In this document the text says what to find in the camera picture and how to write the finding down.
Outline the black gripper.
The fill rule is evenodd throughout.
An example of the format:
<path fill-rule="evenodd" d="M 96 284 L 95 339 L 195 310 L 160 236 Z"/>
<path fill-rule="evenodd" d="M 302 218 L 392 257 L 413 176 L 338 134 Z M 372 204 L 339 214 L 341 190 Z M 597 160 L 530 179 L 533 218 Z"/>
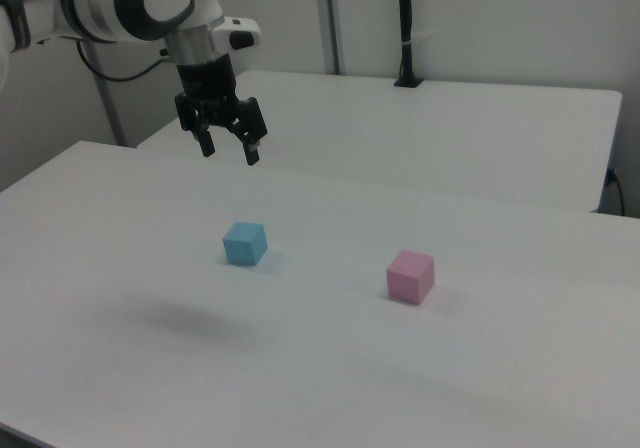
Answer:
<path fill-rule="evenodd" d="M 204 157 L 215 153 L 209 124 L 230 124 L 242 143 L 246 163 L 259 160 L 258 147 L 267 126 L 256 98 L 236 96 L 236 78 L 229 54 L 198 65 L 178 65 L 183 92 L 175 97 L 179 123 L 198 142 Z"/>

